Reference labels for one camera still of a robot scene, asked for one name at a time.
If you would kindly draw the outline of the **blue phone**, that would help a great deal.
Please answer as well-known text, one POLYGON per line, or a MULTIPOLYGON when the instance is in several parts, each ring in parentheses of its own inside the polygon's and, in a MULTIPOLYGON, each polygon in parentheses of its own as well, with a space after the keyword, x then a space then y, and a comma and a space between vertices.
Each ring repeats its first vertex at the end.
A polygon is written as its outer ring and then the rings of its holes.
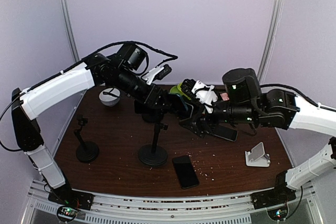
POLYGON ((188 104, 181 95, 178 94, 178 104, 171 105, 171 112, 175 113, 178 117, 188 119, 192 116, 193 106, 188 104))

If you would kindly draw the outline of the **silver phone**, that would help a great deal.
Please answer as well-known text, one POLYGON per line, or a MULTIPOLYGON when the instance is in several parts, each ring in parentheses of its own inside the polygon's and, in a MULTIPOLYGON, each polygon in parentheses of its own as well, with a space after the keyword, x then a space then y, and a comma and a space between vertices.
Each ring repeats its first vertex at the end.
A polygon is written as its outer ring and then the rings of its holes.
POLYGON ((214 135, 227 141, 235 142, 237 140, 238 132, 234 129, 218 125, 214 129, 214 135))

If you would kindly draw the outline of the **black phone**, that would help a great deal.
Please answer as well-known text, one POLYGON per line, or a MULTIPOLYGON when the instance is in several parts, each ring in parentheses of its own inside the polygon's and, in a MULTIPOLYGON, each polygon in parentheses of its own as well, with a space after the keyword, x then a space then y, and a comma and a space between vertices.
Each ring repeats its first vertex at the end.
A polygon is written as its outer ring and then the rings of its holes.
POLYGON ((135 100, 134 101, 134 112, 136 114, 146 114, 148 112, 148 108, 146 105, 135 100))
POLYGON ((193 188, 200 184, 188 155, 174 157, 172 163, 182 189, 193 188))

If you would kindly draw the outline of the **tall black phone stand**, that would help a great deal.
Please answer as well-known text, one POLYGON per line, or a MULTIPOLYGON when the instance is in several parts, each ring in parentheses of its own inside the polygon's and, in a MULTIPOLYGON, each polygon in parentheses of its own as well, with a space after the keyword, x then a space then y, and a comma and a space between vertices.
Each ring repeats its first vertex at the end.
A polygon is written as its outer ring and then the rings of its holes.
POLYGON ((143 145, 138 151, 138 159, 145 165, 151 167, 159 167, 167 162, 168 154, 167 151, 158 146, 158 139, 161 130, 167 130, 168 125, 162 123, 163 119, 162 110, 156 110, 153 115, 154 118, 154 135, 152 144, 143 145))

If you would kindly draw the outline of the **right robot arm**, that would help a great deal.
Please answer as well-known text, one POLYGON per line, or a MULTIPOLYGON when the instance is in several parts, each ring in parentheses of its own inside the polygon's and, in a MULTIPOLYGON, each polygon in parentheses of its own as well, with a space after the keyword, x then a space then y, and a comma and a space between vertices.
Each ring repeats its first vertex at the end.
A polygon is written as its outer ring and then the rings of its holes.
POLYGON ((225 91, 213 85, 185 79, 182 92, 198 106, 198 112, 182 120, 180 125, 199 137, 205 134, 228 141, 236 141, 237 131, 227 128, 248 124, 257 127, 275 127, 283 130, 303 129, 329 135, 323 149, 297 167, 276 178, 276 185, 269 192, 272 203, 279 204, 303 184, 335 166, 335 109, 316 103, 299 90, 283 85, 269 84, 263 93, 252 68, 237 68, 222 76, 225 91))

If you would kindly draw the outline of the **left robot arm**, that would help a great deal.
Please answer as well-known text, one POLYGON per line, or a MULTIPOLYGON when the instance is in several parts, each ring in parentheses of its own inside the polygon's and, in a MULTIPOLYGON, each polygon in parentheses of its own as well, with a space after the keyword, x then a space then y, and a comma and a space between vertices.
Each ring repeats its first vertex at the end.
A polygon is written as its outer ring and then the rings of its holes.
POLYGON ((45 146, 37 117, 68 97, 101 84, 116 87, 147 108, 167 109, 171 105, 167 91, 153 81, 169 74, 171 68, 167 61, 177 58, 142 42, 113 42, 30 88, 12 91, 12 101, 7 109, 11 110, 17 150, 24 152, 36 165, 51 191, 64 205, 75 201, 75 192, 45 146), (167 60, 152 70, 144 69, 137 73, 142 62, 149 62, 144 47, 166 56, 167 60))

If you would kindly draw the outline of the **black phone on round stand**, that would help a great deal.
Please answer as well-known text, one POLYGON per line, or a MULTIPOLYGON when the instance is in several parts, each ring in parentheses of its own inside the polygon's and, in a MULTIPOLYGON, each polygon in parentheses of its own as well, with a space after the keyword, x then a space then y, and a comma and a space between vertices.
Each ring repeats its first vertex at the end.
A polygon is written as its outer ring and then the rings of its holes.
POLYGON ((146 114, 148 112, 148 108, 146 105, 135 100, 134 101, 134 112, 136 114, 146 114))

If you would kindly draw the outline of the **white phone stand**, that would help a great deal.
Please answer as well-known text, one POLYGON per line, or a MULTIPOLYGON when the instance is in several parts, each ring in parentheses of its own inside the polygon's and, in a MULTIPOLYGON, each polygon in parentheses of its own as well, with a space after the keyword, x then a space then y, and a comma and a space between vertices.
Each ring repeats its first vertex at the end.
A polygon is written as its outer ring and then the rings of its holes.
POLYGON ((270 156, 265 152, 263 142, 258 143, 250 151, 245 151, 245 163, 248 167, 270 166, 270 156))

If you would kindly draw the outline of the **red patterned bowl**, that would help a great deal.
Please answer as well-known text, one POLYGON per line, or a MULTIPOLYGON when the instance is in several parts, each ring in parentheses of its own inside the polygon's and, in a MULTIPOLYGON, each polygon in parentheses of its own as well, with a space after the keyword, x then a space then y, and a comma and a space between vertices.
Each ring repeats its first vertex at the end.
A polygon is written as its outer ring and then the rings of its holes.
POLYGON ((228 96, 228 93, 226 92, 220 93, 220 97, 223 101, 229 101, 229 96, 228 96))

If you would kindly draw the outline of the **right circuit board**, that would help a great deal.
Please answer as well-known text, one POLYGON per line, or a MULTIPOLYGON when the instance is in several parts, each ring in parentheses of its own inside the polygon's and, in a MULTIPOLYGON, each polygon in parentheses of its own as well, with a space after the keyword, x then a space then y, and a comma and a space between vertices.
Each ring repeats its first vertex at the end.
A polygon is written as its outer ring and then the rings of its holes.
POLYGON ((273 221, 282 221, 286 219, 288 216, 288 208, 287 207, 281 207, 281 208, 275 208, 270 209, 267 211, 268 217, 273 221))

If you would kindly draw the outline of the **circuit board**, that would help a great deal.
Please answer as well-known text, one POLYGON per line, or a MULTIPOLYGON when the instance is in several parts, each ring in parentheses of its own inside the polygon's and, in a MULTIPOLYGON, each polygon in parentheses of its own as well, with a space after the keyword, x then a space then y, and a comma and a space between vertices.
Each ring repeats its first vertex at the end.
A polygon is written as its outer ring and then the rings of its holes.
POLYGON ((56 216, 60 221, 71 222, 73 221, 79 213, 79 210, 67 207, 60 206, 56 211, 56 216))
POLYGON ((287 207, 281 207, 281 208, 275 208, 270 209, 267 211, 268 217, 273 221, 282 221, 286 219, 288 216, 288 208, 287 207))

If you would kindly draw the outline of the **left circuit board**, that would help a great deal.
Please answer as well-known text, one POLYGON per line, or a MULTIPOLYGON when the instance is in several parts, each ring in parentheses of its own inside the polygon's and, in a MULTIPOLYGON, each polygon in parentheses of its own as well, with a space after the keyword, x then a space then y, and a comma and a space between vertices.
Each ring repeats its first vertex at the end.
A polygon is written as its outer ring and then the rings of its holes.
POLYGON ((60 206, 56 211, 56 216, 60 221, 71 222, 73 221, 79 213, 79 210, 67 207, 60 206))

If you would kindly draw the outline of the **front aluminium rail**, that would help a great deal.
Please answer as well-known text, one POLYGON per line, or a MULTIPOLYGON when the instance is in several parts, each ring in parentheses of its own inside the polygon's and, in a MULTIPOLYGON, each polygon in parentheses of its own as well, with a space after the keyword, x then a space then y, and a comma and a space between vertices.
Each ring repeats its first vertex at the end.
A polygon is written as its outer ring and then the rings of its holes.
MULTIPOLYGON (((45 183, 33 180, 19 223, 64 223, 56 216, 60 204, 49 201, 46 190, 45 183)), ((91 208, 80 210, 70 223, 324 223, 310 184, 304 186, 301 203, 294 214, 299 203, 299 191, 297 199, 273 209, 254 207, 251 194, 258 191, 167 198, 80 192, 93 195, 91 208), (272 220, 271 210, 282 206, 287 206, 292 216, 286 221, 272 220)))

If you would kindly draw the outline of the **right aluminium frame post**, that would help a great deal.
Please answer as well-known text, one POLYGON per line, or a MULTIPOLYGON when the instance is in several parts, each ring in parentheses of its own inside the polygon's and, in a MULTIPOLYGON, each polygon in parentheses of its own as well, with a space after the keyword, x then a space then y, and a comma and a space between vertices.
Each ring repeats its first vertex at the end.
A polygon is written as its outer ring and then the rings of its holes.
POLYGON ((274 4, 272 7, 270 24, 257 75, 258 80, 261 82, 264 82, 270 64, 272 50, 275 44, 275 35, 277 28, 280 24, 283 3, 284 0, 274 0, 274 4))

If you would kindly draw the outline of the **aluminium frame post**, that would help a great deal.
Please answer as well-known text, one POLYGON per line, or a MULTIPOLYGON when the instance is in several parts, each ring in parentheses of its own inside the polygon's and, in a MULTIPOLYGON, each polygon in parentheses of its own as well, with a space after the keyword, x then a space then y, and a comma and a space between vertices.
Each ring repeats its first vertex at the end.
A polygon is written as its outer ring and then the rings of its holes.
POLYGON ((74 32, 73 32, 72 25, 71 25, 70 13, 69 13, 67 0, 60 0, 60 6, 61 6, 63 19, 64 19, 66 35, 67 35, 71 55, 73 57, 74 62, 78 62, 80 60, 80 57, 78 55, 74 32))
POLYGON ((284 0, 274 0, 274 4, 272 7, 270 24, 257 75, 258 80, 261 82, 264 82, 270 64, 272 50, 275 44, 275 35, 277 28, 280 24, 283 3, 284 0))

